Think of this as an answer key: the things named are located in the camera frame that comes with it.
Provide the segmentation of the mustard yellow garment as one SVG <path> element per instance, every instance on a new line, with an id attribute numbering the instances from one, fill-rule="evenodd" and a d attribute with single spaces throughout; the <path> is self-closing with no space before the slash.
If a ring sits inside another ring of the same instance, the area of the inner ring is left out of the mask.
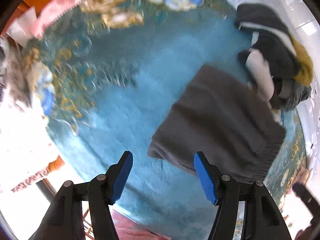
<path id="1" fill-rule="evenodd" d="M 309 87 L 313 80 L 313 61 L 306 48 L 291 35 L 291 41 L 296 51 L 296 58 L 300 65 L 300 70 L 294 79 L 305 87 Z"/>

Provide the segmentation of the light blue floral duvet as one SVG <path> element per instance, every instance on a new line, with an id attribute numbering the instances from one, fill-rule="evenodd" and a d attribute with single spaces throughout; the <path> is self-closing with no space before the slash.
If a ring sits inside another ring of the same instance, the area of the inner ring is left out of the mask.
<path id="1" fill-rule="evenodd" d="M 236 9 L 236 27 L 252 32 L 252 46 L 241 54 L 245 65 L 273 108 L 298 111 L 308 168 L 319 172 L 319 80 L 282 2 L 226 1 Z"/>

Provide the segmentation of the teal floral bedspread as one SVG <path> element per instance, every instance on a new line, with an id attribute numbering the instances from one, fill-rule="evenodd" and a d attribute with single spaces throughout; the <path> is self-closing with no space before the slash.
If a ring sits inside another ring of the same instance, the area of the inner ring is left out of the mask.
<path id="1" fill-rule="evenodd" d="M 284 13 L 280 0 L 261 2 Z M 147 0 L 124 7 L 144 17 L 143 25 L 111 29 L 99 16 L 76 7 L 33 38 L 25 59 L 37 48 L 53 73 L 56 103 L 47 135 L 67 166 L 91 180 L 125 150 L 133 168 L 111 212 L 122 238 L 137 233 L 172 239 L 204 239 L 217 211 L 199 180 L 165 160 L 148 156 L 151 137 L 204 63 L 248 83 L 237 61 L 250 36 L 234 26 L 236 2 L 204 0 L 174 12 Z"/>

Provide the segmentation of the pink knitted cloth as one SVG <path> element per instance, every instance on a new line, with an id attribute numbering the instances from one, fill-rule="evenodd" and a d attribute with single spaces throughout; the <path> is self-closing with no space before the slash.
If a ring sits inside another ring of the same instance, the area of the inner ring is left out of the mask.
<path id="1" fill-rule="evenodd" d="M 40 12 L 37 20 L 31 26 L 33 37 L 40 40 L 47 28 L 61 16 L 77 7 L 82 0 L 51 0 Z"/>

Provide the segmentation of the black white garment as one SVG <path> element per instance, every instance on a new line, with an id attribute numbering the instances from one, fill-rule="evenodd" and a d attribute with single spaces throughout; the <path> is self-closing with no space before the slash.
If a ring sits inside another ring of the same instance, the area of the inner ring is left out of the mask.
<path id="1" fill-rule="evenodd" d="M 238 54 L 239 61 L 251 73 L 260 98 L 281 109 L 281 82 L 294 80 L 300 70 L 289 29 L 273 9 L 256 3 L 237 7 L 235 25 L 252 32 L 252 46 Z"/>

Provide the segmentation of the blue grey garment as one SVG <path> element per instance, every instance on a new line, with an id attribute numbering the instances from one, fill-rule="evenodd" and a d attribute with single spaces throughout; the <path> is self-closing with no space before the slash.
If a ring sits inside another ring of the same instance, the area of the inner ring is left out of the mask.
<path id="1" fill-rule="evenodd" d="M 295 109 L 300 102 L 310 98 L 311 92 L 311 86 L 306 87 L 295 80 L 282 80 L 278 94 L 280 108 L 284 111 Z"/>

